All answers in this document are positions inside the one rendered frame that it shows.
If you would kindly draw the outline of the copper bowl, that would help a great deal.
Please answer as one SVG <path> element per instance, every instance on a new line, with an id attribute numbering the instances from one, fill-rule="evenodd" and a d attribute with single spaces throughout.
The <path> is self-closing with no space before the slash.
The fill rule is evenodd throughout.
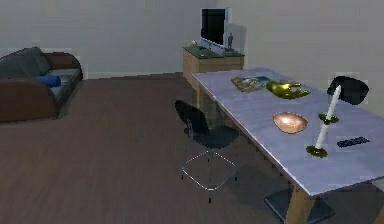
<path id="1" fill-rule="evenodd" d="M 303 131 L 308 121 L 300 114 L 293 112 L 279 112 L 273 115 L 274 124 L 284 133 L 296 134 Z"/>

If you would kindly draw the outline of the small dark statuette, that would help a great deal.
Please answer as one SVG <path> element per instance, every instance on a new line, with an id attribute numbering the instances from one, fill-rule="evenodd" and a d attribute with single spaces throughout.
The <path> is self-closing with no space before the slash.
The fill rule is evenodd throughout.
<path id="1" fill-rule="evenodd" d="M 233 51 L 234 49 L 233 49 L 233 39 L 234 39 L 234 37 L 233 37 L 233 34 L 232 34 L 232 32 L 228 35 L 228 38 L 227 38 L 227 47 L 226 47 L 226 51 Z"/>

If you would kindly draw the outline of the black television set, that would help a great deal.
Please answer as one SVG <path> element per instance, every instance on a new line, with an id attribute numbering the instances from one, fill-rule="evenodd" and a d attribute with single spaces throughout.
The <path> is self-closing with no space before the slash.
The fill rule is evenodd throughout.
<path id="1" fill-rule="evenodd" d="M 202 41 L 225 48 L 227 26 L 227 8 L 203 8 L 201 10 L 200 38 Z"/>

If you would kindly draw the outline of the dark blue remote control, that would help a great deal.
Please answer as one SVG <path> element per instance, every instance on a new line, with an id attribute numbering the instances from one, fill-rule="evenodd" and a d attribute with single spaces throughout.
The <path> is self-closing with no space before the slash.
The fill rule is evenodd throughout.
<path id="1" fill-rule="evenodd" d="M 344 148 L 344 147 L 354 146 L 354 145 L 368 143 L 368 142 L 370 142 L 370 140 L 364 137 L 358 137 L 358 138 L 338 141 L 337 146 L 339 146 L 340 148 Z"/>

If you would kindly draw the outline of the gold hand-shaped sculpture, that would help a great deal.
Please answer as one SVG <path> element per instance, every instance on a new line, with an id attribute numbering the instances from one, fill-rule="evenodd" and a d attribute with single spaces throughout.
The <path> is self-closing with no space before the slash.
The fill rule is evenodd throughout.
<path id="1" fill-rule="evenodd" d="M 269 81 L 266 88 L 278 98 L 282 99 L 296 99 L 310 94 L 309 90 L 302 89 L 300 83 L 286 83 Z"/>

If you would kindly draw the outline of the blue cushion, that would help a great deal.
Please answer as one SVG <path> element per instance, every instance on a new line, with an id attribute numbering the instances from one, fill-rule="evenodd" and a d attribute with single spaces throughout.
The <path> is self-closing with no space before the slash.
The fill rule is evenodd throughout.
<path id="1" fill-rule="evenodd" d="M 36 76 L 34 77 L 34 80 L 45 84 L 49 88 L 59 87 L 61 85 L 61 78 L 55 75 Z"/>

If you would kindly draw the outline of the magazine with green cover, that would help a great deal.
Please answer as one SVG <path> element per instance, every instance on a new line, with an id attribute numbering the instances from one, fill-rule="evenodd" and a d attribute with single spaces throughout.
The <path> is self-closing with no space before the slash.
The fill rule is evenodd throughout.
<path id="1" fill-rule="evenodd" d="M 231 79 L 232 84 L 240 91 L 245 93 L 254 92 L 263 89 L 270 81 L 265 76 L 257 77 L 240 77 L 235 76 Z"/>

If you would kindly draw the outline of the white candle in green holder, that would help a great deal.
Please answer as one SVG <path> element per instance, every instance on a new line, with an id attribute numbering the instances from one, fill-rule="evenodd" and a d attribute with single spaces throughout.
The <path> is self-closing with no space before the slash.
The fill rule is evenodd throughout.
<path id="1" fill-rule="evenodd" d="M 315 157 L 324 158 L 328 155 L 327 151 L 323 148 L 323 142 L 325 140 L 326 134 L 328 131 L 328 125 L 323 124 L 318 135 L 315 145 L 310 145 L 306 147 L 306 151 Z"/>
<path id="2" fill-rule="evenodd" d="M 338 117 L 334 115 L 334 112 L 339 100 L 340 93 L 341 93 L 341 86 L 337 86 L 333 93 L 332 100 L 327 113 L 318 115 L 318 118 L 323 122 L 324 125 L 337 123 L 339 121 Z"/>

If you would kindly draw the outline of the brown sofa with grey cushions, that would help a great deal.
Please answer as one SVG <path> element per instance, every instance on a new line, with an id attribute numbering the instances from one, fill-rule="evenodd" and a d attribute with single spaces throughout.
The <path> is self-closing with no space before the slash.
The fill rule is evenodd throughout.
<path id="1" fill-rule="evenodd" d="M 55 75 L 59 87 L 49 88 L 34 80 Z M 65 52 L 44 53 L 39 47 L 24 48 L 0 58 L 0 123 L 57 118 L 83 79 L 79 61 Z"/>

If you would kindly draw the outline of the grey top dining table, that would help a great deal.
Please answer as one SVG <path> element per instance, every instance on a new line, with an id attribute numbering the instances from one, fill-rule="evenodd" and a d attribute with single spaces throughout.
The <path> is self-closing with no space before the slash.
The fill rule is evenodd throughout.
<path id="1" fill-rule="evenodd" d="M 234 76 L 265 76 L 287 82 L 288 77 L 265 68 L 196 74 L 198 106 L 207 110 L 209 95 L 294 184 L 286 224 L 306 224 L 315 198 L 331 191 L 384 177 L 384 118 L 340 101 L 337 123 L 328 129 L 323 147 L 328 155 L 317 158 L 306 151 L 316 143 L 322 121 L 318 118 L 330 104 L 330 96 L 312 88 L 310 94 L 294 100 L 280 99 L 266 89 L 242 93 L 231 83 Z M 282 132 L 273 115 L 293 112 L 308 121 L 296 134 Z M 364 137 L 370 142 L 340 148 L 338 141 Z"/>

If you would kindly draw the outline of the wooden cabinet with dark top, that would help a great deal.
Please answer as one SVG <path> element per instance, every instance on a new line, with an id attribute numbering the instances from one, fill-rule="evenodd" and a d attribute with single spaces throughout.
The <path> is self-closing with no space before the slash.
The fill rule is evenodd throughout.
<path id="1" fill-rule="evenodd" d="M 193 77 L 197 73 L 242 70 L 244 55 L 237 51 L 224 51 L 217 54 L 202 46 L 184 47 L 183 77 L 193 89 L 198 89 L 198 83 Z"/>

